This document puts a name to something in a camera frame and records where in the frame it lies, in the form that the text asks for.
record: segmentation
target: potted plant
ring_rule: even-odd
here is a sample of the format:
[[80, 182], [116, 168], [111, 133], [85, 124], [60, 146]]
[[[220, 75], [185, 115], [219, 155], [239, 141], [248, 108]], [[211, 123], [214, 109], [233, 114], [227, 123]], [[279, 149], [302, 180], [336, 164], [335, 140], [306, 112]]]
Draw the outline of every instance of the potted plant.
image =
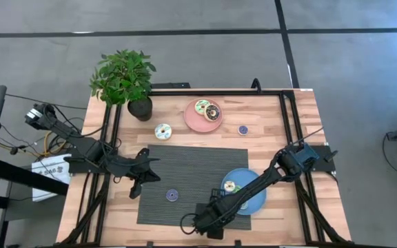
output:
[[102, 54], [102, 67], [90, 79], [91, 95], [107, 103], [122, 105], [128, 101], [128, 111], [140, 121], [148, 121], [152, 115], [150, 70], [156, 68], [147, 62], [149, 55], [135, 51], [117, 51]]

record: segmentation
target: black stand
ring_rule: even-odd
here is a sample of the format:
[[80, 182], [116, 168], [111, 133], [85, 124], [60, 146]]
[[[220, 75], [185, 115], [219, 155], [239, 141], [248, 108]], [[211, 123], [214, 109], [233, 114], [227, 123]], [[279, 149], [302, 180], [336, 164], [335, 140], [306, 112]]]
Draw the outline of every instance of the black stand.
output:
[[0, 177], [13, 183], [21, 183], [28, 187], [41, 189], [58, 195], [67, 195], [68, 185], [38, 173], [16, 167], [0, 161]]

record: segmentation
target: green leaves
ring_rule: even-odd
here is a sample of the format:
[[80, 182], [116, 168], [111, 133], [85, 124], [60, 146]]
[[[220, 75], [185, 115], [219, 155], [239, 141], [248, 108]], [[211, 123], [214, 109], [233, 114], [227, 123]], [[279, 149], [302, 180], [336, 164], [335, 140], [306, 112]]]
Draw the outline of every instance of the green leaves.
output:
[[156, 71], [156, 68], [150, 62], [145, 62], [145, 64], [150, 68], [151, 71]]
[[102, 65], [90, 79], [92, 96], [105, 101], [108, 106], [126, 101], [144, 99], [151, 92], [150, 71], [156, 68], [145, 61], [149, 55], [142, 51], [117, 50], [115, 54], [101, 55]]

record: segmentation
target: blue plate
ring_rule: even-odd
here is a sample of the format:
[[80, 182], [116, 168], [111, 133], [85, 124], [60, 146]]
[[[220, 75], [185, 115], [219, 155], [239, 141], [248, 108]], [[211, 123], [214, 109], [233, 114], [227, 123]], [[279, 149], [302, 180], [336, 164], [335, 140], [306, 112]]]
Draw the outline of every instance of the blue plate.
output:
[[[221, 189], [225, 189], [224, 185], [226, 181], [232, 181], [235, 183], [235, 185], [244, 187], [248, 185], [250, 182], [252, 182], [255, 178], [258, 178], [258, 174], [253, 172], [250, 169], [245, 169], [245, 168], [239, 168], [231, 171], [230, 173], [226, 174], [225, 178], [223, 179], [223, 182], [221, 182]], [[252, 197], [247, 201], [247, 209], [240, 209], [237, 214], [240, 215], [251, 215], [258, 210], [261, 209], [261, 207], [265, 204], [266, 202], [266, 189]]]

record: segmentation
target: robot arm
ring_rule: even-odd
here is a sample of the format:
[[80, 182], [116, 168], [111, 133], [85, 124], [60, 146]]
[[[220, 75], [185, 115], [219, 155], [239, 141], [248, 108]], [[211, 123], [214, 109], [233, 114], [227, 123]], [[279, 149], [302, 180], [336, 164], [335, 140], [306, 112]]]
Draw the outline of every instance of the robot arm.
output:
[[65, 158], [70, 166], [72, 163], [88, 163], [100, 172], [133, 179], [134, 186], [130, 192], [132, 199], [140, 195], [141, 184], [160, 180], [150, 168], [150, 162], [158, 159], [148, 158], [148, 149], [142, 149], [136, 158], [119, 156], [116, 147], [91, 137], [84, 137], [61, 122], [50, 104], [35, 104], [26, 114], [26, 123], [37, 130], [50, 130], [71, 143], [75, 147], [71, 152], [72, 157]]
[[258, 178], [235, 194], [211, 200], [201, 212], [196, 213], [193, 218], [195, 232], [200, 235], [207, 233], [208, 238], [223, 239], [224, 226], [235, 219], [237, 211], [245, 201], [279, 181], [295, 181], [302, 172], [311, 169], [318, 158], [307, 143], [299, 147], [291, 145], [278, 151], [269, 167]]

